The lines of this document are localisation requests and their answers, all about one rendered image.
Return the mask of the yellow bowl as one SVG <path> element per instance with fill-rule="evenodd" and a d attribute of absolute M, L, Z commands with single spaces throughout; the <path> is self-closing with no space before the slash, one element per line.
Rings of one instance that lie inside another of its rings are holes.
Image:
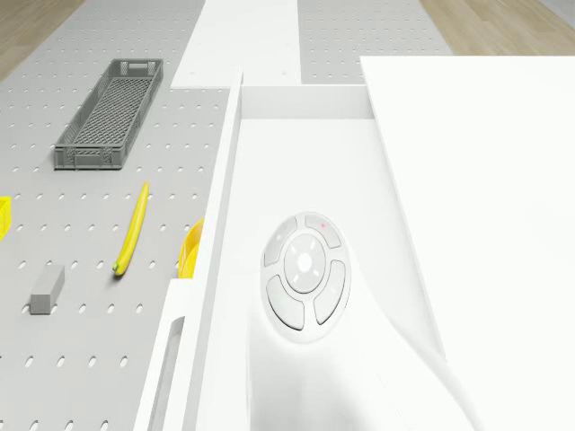
<path fill-rule="evenodd" d="M 204 219 L 198 220 L 188 232 L 181 246 L 178 260 L 178 278 L 193 278 L 203 224 Z"/>

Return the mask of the banana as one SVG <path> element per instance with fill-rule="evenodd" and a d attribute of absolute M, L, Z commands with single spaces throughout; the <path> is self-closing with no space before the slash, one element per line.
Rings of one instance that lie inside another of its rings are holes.
<path fill-rule="evenodd" d="M 140 191 L 128 233 L 126 235 L 120 254 L 112 265 L 112 270 L 116 277 L 121 277 L 126 272 L 134 254 L 137 240 L 146 214 L 148 196 L 149 182 L 147 181 L 144 183 Z"/>

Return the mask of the white board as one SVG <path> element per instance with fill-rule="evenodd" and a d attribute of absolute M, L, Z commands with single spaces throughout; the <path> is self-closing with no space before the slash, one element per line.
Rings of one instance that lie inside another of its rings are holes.
<path fill-rule="evenodd" d="M 174 89 L 302 83 L 297 0 L 205 0 Z"/>

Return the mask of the dark grey basket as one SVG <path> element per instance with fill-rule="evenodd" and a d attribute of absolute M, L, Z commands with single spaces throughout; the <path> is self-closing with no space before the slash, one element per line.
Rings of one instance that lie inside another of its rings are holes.
<path fill-rule="evenodd" d="M 163 80 L 161 58 L 115 58 L 54 149 L 56 170 L 120 170 Z"/>

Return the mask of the grey cube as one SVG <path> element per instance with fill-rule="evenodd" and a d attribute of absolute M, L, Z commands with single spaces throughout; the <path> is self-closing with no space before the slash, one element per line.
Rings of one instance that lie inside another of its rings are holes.
<path fill-rule="evenodd" d="M 47 265 L 31 292 L 30 314 L 50 314 L 65 283 L 63 265 Z"/>

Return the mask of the yellow basket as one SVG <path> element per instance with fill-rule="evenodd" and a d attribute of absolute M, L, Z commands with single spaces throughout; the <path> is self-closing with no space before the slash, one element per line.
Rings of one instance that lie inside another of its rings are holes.
<path fill-rule="evenodd" d="M 0 241 L 4 239 L 12 223 L 11 198 L 0 197 Z"/>

